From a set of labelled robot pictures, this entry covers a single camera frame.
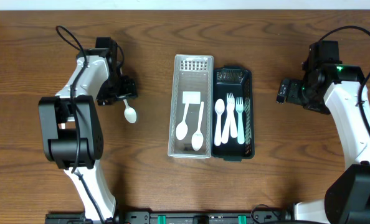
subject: wooden table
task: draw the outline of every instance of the wooden table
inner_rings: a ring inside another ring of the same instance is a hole
[[[343,173],[331,116],[275,102],[280,80],[301,78],[308,46],[329,30],[370,30],[370,11],[33,11],[0,12],[0,223],[43,223],[50,211],[80,212],[70,179],[42,150],[37,104],[53,96],[75,68],[77,52],[55,25],[93,47],[111,36],[124,49],[124,72],[139,98],[98,107],[105,137],[102,167],[120,208],[154,211],[286,207],[323,198]],[[370,39],[355,30],[339,40],[344,63],[370,69]],[[253,71],[255,157],[249,161],[167,156],[174,56],[213,55],[215,67]]]

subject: white wall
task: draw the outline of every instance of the white wall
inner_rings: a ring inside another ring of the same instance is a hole
[[[370,0],[0,0],[0,10],[370,9]]]

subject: green tape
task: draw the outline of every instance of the green tape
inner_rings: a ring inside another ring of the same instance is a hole
[[[239,215],[237,217],[238,221],[239,221],[239,224],[247,224],[247,218],[245,215]]]
[[[166,224],[166,216],[165,215],[159,215],[158,216],[158,224]]]

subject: table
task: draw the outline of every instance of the table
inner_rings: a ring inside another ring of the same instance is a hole
[[[308,46],[344,25],[370,30],[370,11],[17,11],[0,12],[0,223],[43,223],[48,212],[81,212],[70,179],[42,150],[38,101],[53,96],[75,68],[76,50],[110,36],[124,49],[124,73],[139,98],[97,107],[105,138],[102,167],[121,209],[250,211],[320,199],[343,173],[331,116],[275,102],[280,80],[301,78]],[[370,70],[370,39],[344,30],[344,63]],[[215,67],[253,72],[255,157],[242,162],[167,156],[174,56],[213,55]]]

